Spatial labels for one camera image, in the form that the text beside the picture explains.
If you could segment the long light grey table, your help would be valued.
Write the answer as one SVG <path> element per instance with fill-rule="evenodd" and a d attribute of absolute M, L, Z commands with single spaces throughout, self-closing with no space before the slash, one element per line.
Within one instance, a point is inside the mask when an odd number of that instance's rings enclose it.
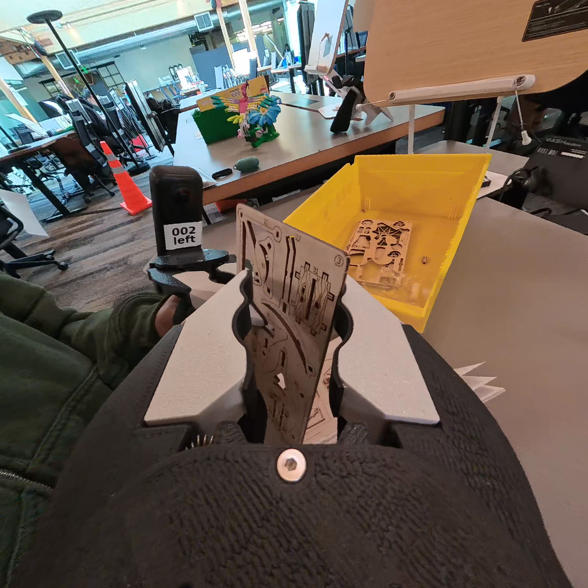
<path fill-rule="evenodd" d="M 194 168 L 202 177 L 231 168 L 231 174 L 204 190 L 204 204 L 223 199 L 269 198 L 321 184 L 357 155 L 393 154 L 396 142 L 408 136 L 409 107 L 391 107 L 393 122 L 379 115 L 369 126 L 352 121 L 347 132 L 333 134 L 331 120 L 317 110 L 283 104 L 276 121 L 279 137 L 253 148 L 233 137 L 206 145 L 190 112 L 179 116 L 174 166 Z M 233 169 L 240 158 L 255 156 L 260 166 L 252 173 Z"/>

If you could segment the black curved stand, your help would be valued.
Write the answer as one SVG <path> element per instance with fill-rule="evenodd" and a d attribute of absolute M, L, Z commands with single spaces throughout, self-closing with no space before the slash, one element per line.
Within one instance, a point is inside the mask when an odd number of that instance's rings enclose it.
<path fill-rule="evenodd" d="M 358 112 L 358 107 L 364 103 L 364 84 L 361 77 L 341 77 L 337 72 L 329 78 L 326 77 L 325 82 L 342 98 L 342 103 L 330 127 L 333 134 L 341 134 L 349 129 L 351 120 Z"/>

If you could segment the green storage bin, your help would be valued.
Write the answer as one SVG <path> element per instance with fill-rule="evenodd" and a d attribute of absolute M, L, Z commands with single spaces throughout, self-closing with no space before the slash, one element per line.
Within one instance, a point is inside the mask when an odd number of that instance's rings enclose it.
<path fill-rule="evenodd" d="M 213 108 L 206 111 L 197 108 L 192 111 L 192 118 L 206 145 L 238 136 L 239 123 L 233 123 L 229 120 L 233 115 L 234 113 L 226 112 L 224 108 Z"/>

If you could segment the wooden office desk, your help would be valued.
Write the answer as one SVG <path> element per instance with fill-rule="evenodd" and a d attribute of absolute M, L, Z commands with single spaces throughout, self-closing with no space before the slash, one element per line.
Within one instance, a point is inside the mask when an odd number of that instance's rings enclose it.
<path fill-rule="evenodd" d="M 13 147 L 1 156 L 1 172 L 12 171 L 21 172 L 53 207 L 43 222 L 86 212 L 96 193 L 115 195 L 103 153 L 74 131 Z"/>

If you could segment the black monitor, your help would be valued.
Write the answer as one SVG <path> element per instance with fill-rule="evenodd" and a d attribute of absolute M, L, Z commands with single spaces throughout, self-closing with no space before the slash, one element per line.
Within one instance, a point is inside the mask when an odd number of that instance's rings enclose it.
<path fill-rule="evenodd" d="M 170 153 L 175 155 L 172 143 L 160 123 L 158 115 L 148 105 L 143 91 L 136 80 L 125 82 L 125 92 L 153 146 L 160 152 L 167 147 Z"/>

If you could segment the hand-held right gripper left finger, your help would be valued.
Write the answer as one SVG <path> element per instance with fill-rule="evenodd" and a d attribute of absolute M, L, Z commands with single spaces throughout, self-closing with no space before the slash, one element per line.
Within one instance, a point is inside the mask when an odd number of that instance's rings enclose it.
<path fill-rule="evenodd" d="M 251 297 L 252 272 L 242 270 L 184 321 L 145 425 L 216 427 L 246 415 L 253 364 L 244 339 L 252 326 Z"/>

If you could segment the white angled stand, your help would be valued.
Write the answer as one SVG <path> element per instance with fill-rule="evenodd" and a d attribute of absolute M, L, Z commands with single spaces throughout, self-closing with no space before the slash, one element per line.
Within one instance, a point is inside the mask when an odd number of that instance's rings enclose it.
<path fill-rule="evenodd" d="M 371 125 L 371 123 L 379 116 L 379 115 L 383 115 L 385 116 L 388 120 L 393 122 L 393 114 L 391 114 L 390 112 L 390 108 L 388 107 L 377 107 L 376 105 L 373 104 L 359 104 L 356 107 L 356 113 L 360 114 L 363 113 L 365 114 L 365 118 L 364 118 L 364 123 L 366 126 Z"/>

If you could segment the person's left hand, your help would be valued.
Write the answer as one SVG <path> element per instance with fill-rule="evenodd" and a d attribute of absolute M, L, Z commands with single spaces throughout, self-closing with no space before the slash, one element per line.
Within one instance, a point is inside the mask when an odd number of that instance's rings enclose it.
<path fill-rule="evenodd" d="M 174 317 L 181 303 L 181 298 L 171 295 L 159 305 L 153 323 L 159 338 L 163 338 L 174 327 Z"/>

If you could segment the black equipment case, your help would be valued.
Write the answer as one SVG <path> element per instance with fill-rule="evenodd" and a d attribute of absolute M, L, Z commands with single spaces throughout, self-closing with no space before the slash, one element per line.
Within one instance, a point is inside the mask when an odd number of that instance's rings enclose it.
<path fill-rule="evenodd" d="M 574 209 L 587 210 L 587 141 L 546 136 L 524 170 L 529 192 Z"/>

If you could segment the white instruction booklet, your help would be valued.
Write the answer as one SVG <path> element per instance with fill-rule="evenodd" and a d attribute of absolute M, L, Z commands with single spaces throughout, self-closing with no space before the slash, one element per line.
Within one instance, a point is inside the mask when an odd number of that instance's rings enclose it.
<path fill-rule="evenodd" d="M 313 401 L 311 414 L 306 426 L 304 445 L 333 444 L 337 440 L 337 419 L 334 417 L 329 405 L 329 383 L 332 371 L 334 352 L 327 353 L 321 371 L 319 385 Z M 497 397 L 504 393 L 505 389 L 493 386 L 495 377 L 472 375 L 471 372 L 481 367 L 480 364 L 473 364 L 454 371 L 470 387 L 470 389 L 483 402 Z"/>

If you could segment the yellow storage bin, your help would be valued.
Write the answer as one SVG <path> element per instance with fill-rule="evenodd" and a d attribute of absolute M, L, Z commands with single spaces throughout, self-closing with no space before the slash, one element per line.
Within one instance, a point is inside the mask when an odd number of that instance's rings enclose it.
<path fill-rule="evenodd" d="M 361 219 L 410 221 L 406 276 L 443 283 L 490 161 L 481 153 L 357 156 L 285 222 L 345 251 Z M 422 334 L 428 321 L 402 322 Z"/>

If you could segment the black floor lamp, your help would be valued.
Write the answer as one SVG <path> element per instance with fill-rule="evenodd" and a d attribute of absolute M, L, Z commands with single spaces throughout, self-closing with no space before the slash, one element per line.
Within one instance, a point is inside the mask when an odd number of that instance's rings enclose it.
<path fill-rule="evenodd" d="M 71 54 L 71 52 L 67 48 L 67 46 L 65 45 L 64 41 L 61 39 L 59 33 L 57 33 L 57 31 L 56 31 L 55 26 L 53 25 L 53 23 L 56 22 L 56 21 L 58 21 L 58 20 L 60 20 L 62 18 L 62 16 L 63 16 L 63 14 L 60 11 L 57 11 L 57 10 L 44 10 L 44 11 L 39 11 L 39 12 L 32 13 L 32 14 L 28 15 L 26 18 L 27 18 L 27 21 L 30 24 L 36 24 L 36 25 L 46 24 L 49 27 L 49 29 L 51 30 L 51 32 L 55 36 L 55 39 L 58 41 L 59 45 L 63 49 L 63 52 L 66 54 L 66 56 L 68 57 L 68 59 L 70 60 L 70 62 L 73 64 L 73 66 L 76 69 L 77 73 L 83 78 L 84 85 L 86 86 L 89 94 L 92 96 L 92 98 L 96 102 L 96 105 L 102 111 L 102 113 L 103 113 L 103 115 L 105 117 L 105 120 L 107 121 L 105 123 L 106 126 L 109 128 L 109 130 L 111 130 L 113 132 L 114 137 L 115 137 L 117 143 L 120 145 L 120 147 L 126 153 L 128 159 L 130 159 L 130 161 L 132 162 L 132 164 L 134 166 L 133 171 L 129 172 L 130 175 L 131 176 L 137 176 L 137 175 L 140 175 L 141 173 L 147 172 L 148 170 L 151 169 L 149 163 L 144 162 L 143 160 L 142 161 L 139 161 L 136 158 L 134 146 L 133 145 L 129 145 L 122 138 L 121 134 L 119 133 L 119 129 L 116 126 L 116 123 L 115 123 L 114 119 L 112 119 L 112 117 L 109 114 L 109 111 L 104 107 L 104 104 L 100 101 L 99 97 L 94 92 L 92 86 L 85 79 L 85 75 L 82 72 L 81 67 L 76 62 L 75 58 L 73 57 L 73 55 Z"/>

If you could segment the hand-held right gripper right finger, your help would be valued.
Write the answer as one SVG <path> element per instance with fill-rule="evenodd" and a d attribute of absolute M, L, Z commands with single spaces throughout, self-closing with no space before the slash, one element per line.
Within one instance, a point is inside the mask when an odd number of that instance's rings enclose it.
<path fill-rule="evenodd" d="M 440 416 L 404 324 L 352 277 L 337 300 L 333 413 L 348 423 L 434 426 Z"/>

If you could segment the black office chair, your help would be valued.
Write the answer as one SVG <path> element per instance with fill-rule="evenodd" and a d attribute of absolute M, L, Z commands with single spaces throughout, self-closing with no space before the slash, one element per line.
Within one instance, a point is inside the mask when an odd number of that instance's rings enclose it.
<path fill-rule="evenodd" d="M 11 256 L 11 260 L 1 261 L 1 271 L 7 275 L 19 279 L 18 271 L 43 266 L 55 266 L 60 271 L 66 271 L 69 264 L 55 259 L 55 250 L 39 254 L 26 255 L 18 246 L 15 239 L 24 231 L 22 221 L 1 205 L 1 251 Z"/>

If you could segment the colourful toy bird model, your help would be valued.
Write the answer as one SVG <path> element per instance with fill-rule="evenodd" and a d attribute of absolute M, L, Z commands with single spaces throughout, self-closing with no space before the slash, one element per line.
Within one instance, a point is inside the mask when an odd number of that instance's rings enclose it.
<path fill-rule="evenodd" d="M 257 148 L 279 137 L 275 123 L 280 115 L 281 99 L 269 93 L 262 76 L 217 92 L 210 97 L 212 106 L 228 114 L 228 122 L 238 126 L 238 136 Z"/>

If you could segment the white board stand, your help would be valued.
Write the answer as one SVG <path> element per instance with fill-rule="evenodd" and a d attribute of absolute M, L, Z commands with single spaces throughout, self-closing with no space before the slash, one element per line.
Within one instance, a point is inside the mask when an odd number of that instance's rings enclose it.
<path fill-rule="evenodd" d="M 510 77 L 493 77 L 440 86 L 423 86 L 413 89 L 391 91 L 387 98 L 393 104 L 417 105 L 429 102 L 456 101 L 459 97 L 466 99 L 495 99 L 495 109 L 490 120 L 485 148 L 493 143 L 495 130 L 499 121 L 502 102 L 509 96 L 515 97 L 517 109 L 519 109 L 518 95 L 530 90 L 536 83 L 533 74 L 518 74 Z"/>

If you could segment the white tilted board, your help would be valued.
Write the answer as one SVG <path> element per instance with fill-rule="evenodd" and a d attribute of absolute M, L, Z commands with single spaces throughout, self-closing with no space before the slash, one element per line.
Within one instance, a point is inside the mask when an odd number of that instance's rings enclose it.
<path fill-rule="evenodd" d="M 306 73 L 321 77 L 333 70 L 348 5 L 348 1 L 318 1 Z"/>

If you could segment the clear plastic wrap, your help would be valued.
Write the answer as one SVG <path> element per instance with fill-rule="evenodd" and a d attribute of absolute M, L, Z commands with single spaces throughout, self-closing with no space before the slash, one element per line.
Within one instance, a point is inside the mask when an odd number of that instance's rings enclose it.
<path fill-rule="evenodd" d="M 354 277 L 354 280 L 399 319 L 426 323 L 443 284 L 429 283 L 415 276 L 405 276 L 400 285 L 377 285 Z"/>

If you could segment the green zip jacket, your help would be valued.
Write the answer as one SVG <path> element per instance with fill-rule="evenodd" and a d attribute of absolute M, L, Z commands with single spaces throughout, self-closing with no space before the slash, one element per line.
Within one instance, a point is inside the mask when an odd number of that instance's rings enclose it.
<path fill-rule="evenodd" d="M 73 312 L 1 272 L 1 587 L 13 582 L 66 461 L 115 390 L 56 339 Z"/>

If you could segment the person's left forearm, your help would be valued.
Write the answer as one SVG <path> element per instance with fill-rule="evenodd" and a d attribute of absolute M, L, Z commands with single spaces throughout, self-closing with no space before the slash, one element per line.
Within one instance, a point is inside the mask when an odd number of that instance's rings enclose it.
<path fill-rule="evenodd" d="M 89 358 L 100 380 L 114 390 L 161 340 L 153 323 L 166 297 L 139 292 L 112 308 L 70 313 L 55 337 Z"/>

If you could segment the orange traffic cone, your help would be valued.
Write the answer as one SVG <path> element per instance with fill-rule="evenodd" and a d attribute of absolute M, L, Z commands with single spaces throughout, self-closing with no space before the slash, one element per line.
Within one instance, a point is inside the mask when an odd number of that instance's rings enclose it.
<path fill-rule="evenodd" d="M 100 147 L 107 158 L 114 179 L 120 189 L 123 199 L 121 207 L 132 216 L 136 216 L 144 210 L 150 209 L 152 207 L 152 201 L 138 188 L 125 167 L 115 157 L 108 144 L 105 141 L 100 141 Z"/>

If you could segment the grey desk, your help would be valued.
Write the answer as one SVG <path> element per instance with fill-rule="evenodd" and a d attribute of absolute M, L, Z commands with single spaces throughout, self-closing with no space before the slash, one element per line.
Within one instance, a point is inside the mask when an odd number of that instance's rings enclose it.
<path fill-rule="evenodd" d="M 587 587 L 587 237 L 478 200 L 423 336 L 504 388 L 486 407 L 567 577 Z"/>

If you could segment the light wood tilted board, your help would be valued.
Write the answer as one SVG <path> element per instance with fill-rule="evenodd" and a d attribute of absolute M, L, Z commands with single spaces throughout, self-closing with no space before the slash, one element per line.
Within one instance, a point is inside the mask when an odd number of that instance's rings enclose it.
<path fill-rule="evenodd" d="M 533 74 L 530 93 L 587 70 L 587 1 L 357 1 L 368 102 L 391 91 Z"/>

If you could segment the white paper sheet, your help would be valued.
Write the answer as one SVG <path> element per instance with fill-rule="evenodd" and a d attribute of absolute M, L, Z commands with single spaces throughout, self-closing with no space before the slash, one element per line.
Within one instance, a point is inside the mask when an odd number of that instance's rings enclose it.
<path fill-rule="evenodd" d="M 4 206 L 24 225 L 24 231 L 33 236 L 48 237 L 45 228 L 33 213 L 27 196 L 18 192 L 1 189 L 1 200 Z"/>

